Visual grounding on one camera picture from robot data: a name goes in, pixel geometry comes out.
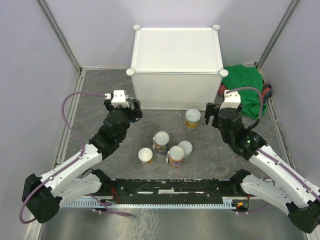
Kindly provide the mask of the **blue can with pull-tab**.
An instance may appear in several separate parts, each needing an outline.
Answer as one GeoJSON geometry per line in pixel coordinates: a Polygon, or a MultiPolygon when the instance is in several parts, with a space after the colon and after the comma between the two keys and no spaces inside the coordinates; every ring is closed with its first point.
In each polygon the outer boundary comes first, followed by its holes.
{"type": "Polygon", "coordinates": [[[130,121],[131,123],[136,123],[136,122],[139,122],[140,119],[141,119],[140,116],[133,115],[133,116],[130,117],[129,121],[130,121]]]}

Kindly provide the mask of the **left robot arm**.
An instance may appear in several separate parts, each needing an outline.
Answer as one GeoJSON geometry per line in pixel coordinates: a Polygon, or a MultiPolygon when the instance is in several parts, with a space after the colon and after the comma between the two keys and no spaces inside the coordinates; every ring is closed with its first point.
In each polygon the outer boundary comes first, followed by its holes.
{"type": "Polygon", "coordinates": [[[98,132],[87,144],[60,166],[36,176],[29,175],[24,182],[19,220],[27,208],[33,220],[45,223],[52,219],[65,204],[82,196],[98,193],[106,195],[111,189],[110,178],[101,170],[94,170],[82,180],[76,178],[90,167],[112,155],[125,140],[130,123],[141,119],[143,112],[138,99],[126,97],[121,101],[106,99],[107,117],[98,132]]]}

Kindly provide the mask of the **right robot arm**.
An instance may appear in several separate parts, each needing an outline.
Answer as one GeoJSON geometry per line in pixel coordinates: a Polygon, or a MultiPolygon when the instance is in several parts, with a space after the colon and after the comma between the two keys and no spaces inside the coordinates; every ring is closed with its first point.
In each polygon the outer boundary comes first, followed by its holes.
{"type": "Polygon", "coordinates": [[[229,183],[231,193],[254,195],[284,212],[301,231],[312,233],[320,224],[320,188],[297,173],[254,132],[259,120],[245,127],[240,111],[240,107],[223,107],[208,102],[205,122],[213,118],[211,125],[220,131],[222,140],[232,151],[264,171],[274,183],[247,174],[243,179],[236,178],[229,183]]]}

